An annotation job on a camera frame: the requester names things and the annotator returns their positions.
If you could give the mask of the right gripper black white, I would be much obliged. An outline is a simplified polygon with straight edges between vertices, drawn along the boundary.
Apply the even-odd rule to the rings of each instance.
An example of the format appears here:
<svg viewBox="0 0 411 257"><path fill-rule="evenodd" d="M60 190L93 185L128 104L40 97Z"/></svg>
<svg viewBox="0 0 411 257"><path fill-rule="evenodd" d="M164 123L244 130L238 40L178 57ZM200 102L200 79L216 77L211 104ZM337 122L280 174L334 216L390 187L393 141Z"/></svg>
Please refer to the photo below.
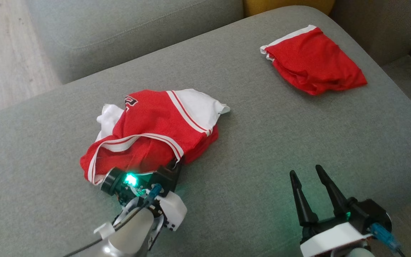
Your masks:
<svg viewBox="0 0 411 257"><path fill-rule="evenodd" d="M370 250L366 241L375 238L375 223L392 232L390 215L378 203L371 199L357 201L354 197L346 198L321 165L316 165L315 170L328 192L335 217L318 220L302 191L296 172L290 171L296 212L302 226L302 256L345 257L354 248Z"/></svg>

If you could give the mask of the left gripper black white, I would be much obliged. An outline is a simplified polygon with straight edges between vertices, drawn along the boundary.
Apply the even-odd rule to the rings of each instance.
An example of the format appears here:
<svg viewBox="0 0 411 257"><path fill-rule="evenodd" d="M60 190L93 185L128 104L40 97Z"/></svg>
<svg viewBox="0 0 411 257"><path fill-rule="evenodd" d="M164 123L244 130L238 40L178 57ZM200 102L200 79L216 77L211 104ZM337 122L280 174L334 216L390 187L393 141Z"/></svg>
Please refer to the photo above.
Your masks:
<svg viewBox="0 0 411 257"><path fill-rule="evenodd" d="M176 231L187 213L186 205L175 193L183 162L183 157L179 160L174 158L166 166L160 166L156 171L145 174L114 167L101 183L101 191L116 196L121 206L131 209L142 206L150 192L156 185L160 185L158 195L148 207L155 218L164 216L163 226Z"/></svg>

